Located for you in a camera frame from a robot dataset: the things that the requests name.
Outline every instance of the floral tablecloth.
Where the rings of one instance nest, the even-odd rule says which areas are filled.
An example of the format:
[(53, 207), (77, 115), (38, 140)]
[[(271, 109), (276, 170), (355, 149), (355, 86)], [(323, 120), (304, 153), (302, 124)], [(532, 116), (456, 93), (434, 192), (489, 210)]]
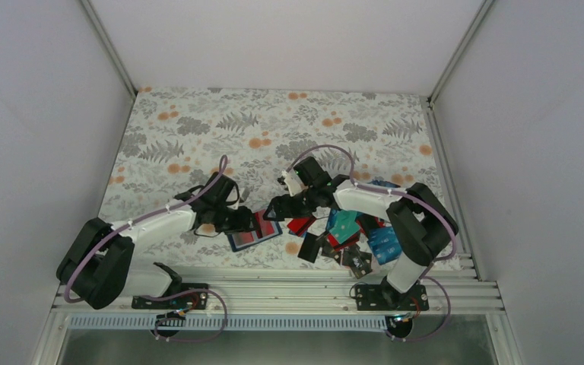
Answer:
[[(317, 144), (348, 149), (363, 181), (384, 179), (401, 186), (426, 183), (442, 198), (433, 149), (419, 97), (403, 94), (285, 90), (140, 89), (100, 211), (107, 221), (128, 220), (162, 208), (175, 194), (204, 184), (229, 156), (226, 175), (250, 191), (246, 205), (265, 208), (285, 193), (276, 179), (302, 151)], [(346, 173), (348, 160), (320, 150), (330, 174)], [(319, 221), (313, 230), (322, 231)], [(243, 268), (339, 268), (318, 257), (297, 258), (303, 240), (284, 234), (240, 252), (225, 235), (185, 232), (136, 250), (140, 259), (168, 265)], [(213, 233), (202, 227), (201, 233)], [(453, 262), (441, 269), (456, 269)]]

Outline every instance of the white wall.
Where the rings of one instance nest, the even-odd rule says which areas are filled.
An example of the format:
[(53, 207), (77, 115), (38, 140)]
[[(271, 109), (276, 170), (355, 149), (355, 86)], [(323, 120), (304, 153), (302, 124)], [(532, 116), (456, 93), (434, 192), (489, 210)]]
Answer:
[(436, 116), (525, 363), (584, 363), (584, 2), (498, 1)]
[(91, 0), (136, 87), (429, 95), (482, 0)]
[(131, 102), (77, 1), (0, 2), (0, 364), (30, 361)]

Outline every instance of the black mounting plate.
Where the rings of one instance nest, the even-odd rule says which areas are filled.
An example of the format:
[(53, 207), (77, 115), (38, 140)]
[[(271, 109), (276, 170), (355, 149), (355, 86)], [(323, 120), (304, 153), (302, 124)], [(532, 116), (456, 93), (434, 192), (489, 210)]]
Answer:
[[(182, 283), (178, 292), (182, 292), (190, 289), (209, 289), (208, 284), (202, 283)], [(198, 304), (196, 304), (193, 309), (206, 309), (208, 296), (204, 295), (200, 297), (202, 293), (198, 294)], [(143, 297), (133, 297), (133, 302), (131, 303), (131, 308), (133, 309), (181, 309), (193, 304), (192, 297), (190, 295), (184, 297), (174, 298), (172, 300), (165, 300), (163, 302), (153, 301), (145, 299)]]
[(357, 310), (361, 311), (415, 311), (415, 303), (411, 298), (417, 300), (420, 311), (429, 309), (427, 289), (424, 285), (415, 284), (405, 294), (404, 300), (398, 306), (390, 306), (382, 295), (382, 285), (356, 284), (354, 287), (354, 297), (357, 301)]

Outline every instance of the gray floor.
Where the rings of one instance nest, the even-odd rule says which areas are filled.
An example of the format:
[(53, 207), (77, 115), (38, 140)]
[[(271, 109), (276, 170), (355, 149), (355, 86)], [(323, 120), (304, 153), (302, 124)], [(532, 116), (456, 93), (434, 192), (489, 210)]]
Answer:
[[(428, 333), (441, 320), (419, 318), (411, 335)], [(209, 332), (178, 334), (205, 335)], [(438, 336), (415, 344), (365, 332), (225, 332), (206, 344), (177, 344), (155, 341), (148, 331), (72, 330), (61, 363), (451, 365), (492, 364), (495, 356), (484, 316), (454, 316)]]

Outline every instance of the wall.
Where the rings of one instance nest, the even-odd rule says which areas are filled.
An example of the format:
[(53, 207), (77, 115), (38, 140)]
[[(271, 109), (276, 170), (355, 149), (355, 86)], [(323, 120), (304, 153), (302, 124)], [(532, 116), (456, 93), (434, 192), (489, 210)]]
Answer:
[(77, 1), (0, 2), (0, 364), (30, 361), (131, 103)]
[(136, 87), (429, 95), (482, 0), (91, 0)]
[(525, 363), (584, 363), (584, 2), (497, 2), (436, 116)]

